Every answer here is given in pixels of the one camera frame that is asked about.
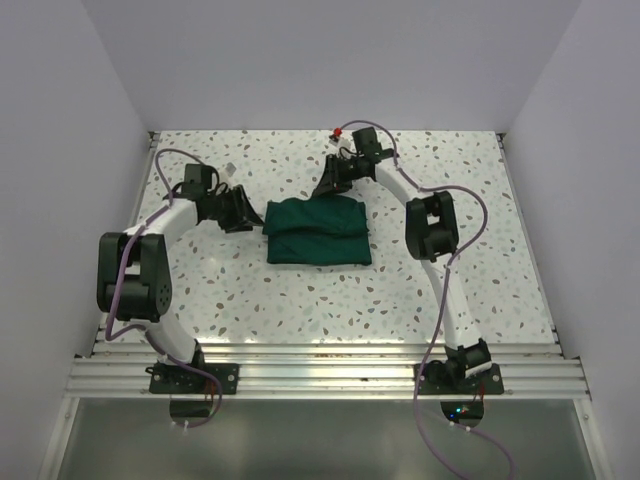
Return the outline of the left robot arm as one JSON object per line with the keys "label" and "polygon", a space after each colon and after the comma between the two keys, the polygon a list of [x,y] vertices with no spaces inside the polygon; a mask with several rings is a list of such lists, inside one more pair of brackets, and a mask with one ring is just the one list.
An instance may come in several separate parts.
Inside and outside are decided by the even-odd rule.
{"label": "left robot arm", "polygon": [[217,223],[227,234],[264,224],[241,185],[230,187],[214,167],[191,163],[158,211],[123,232],[103,234],[99,241],[97,303],[107,314],[105,339],[141,332],[160,362],[175,366],[173,381],[189,393],[205,386],[208,369],[198,341],[172,311],[169,251],[205,221]]}

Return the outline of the green surgical cloth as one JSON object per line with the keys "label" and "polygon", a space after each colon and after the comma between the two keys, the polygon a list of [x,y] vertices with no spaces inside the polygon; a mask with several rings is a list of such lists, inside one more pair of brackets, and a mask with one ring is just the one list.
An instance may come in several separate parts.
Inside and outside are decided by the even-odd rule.
{"label": "green surgical cloth", "polygon": [[288,198],[267,204],[267,262],[340,266],[372,263],[367,210],[345,196]]}

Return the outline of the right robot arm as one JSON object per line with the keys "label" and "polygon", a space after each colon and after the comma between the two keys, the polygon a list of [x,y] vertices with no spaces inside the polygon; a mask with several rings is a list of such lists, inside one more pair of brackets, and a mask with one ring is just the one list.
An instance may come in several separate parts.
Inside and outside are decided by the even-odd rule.
{"label": "right robot arm", "polygon": [[360,179],[384,187],[405,207],[405,243],[418,260],[439,301],[436,332],[444,333],[444,361],[430,361],[417,370],[424,384],[437,392],[448,388],[468,392],[492,367],[491,354],[476,326],[463,282],[454,269],[460,243],[453,186],[422,187],[400,166],[397,145],[385,148],[374,126],[352,133],[352,142],[337,128],[330,136],[336,151],[325,157],[314,197],[345,193]]}

